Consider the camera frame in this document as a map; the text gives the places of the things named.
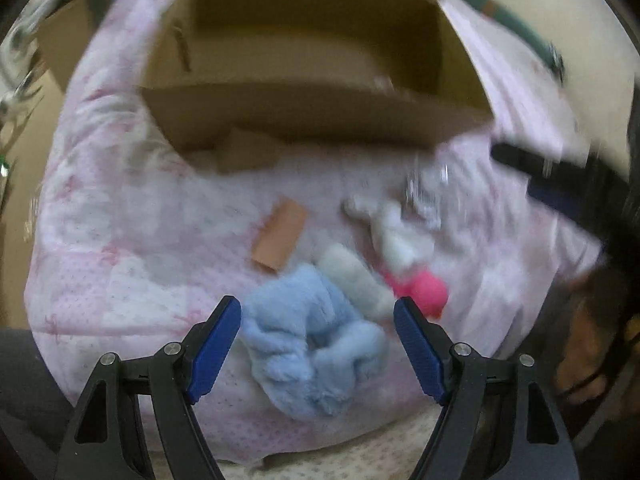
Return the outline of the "person's right hand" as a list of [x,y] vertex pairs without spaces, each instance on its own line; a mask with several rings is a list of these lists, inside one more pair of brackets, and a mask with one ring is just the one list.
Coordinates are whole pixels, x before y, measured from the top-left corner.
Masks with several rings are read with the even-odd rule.
[[554,386],[565,405],[600,400],[623,369],[630,383],[614,402],[613,416],[639,411],[639,297],[619,270],[593,270],[572,289],[575,307]]

